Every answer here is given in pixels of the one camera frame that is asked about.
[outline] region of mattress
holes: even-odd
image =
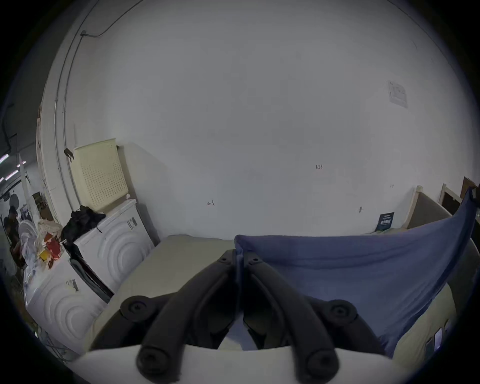
[[[164,239],[122,283],[84,339],[88,350],[96,335],[130,296],[161,296],[177,292],[188,280],[235,248],[233,240],[203,239],[186,235]]]

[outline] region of clutter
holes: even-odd
[[[72,212],[71,219],[61,231],[61,239],[71,245],[84,233],[95,228],[105,217],[103,213],[95,213],[90,208],[81,205],[78,211]]]
[[[42,252],[44,248],[43,240],[47,234],[50,234],[52,237],[58,238],[61,234],[62,226],[59,223],[49,220],[39,220],[38,221],[38,238],[36,241],[36,250]]]
[[[40,257],[40,259],[42,259],[43,261],[47,261],[47,259],[51,256],[51,253],[47,250],[47,249],[44,249],[39,255],[38,257]]]

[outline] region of washing machine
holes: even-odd
[[[24,299],[35,322],[78,354],[85,352],[85,334],[107,306],[72,268],[67,252],[51,269],[34,268],[24,275]]]
[[[74,244],[92,272],[113,293],[153,249],[134,199],[110,210],[96,228]]]

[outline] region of blue blanket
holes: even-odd
[[[237,255],[255,252],[299,292],[344,299],[379,337],[388,356],[445,285],[471,236],[469,191],[452,217],[405,232],[343,237],[235,237]]]

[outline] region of fluorescent light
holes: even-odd
[[[5,178],[5,181],[7,181],[8,179],[10,179],[13,175],[16,175],[18,173],[18,169],[16,169],[15,171],[13,171],[10,175],[8,175],[6,178]]]

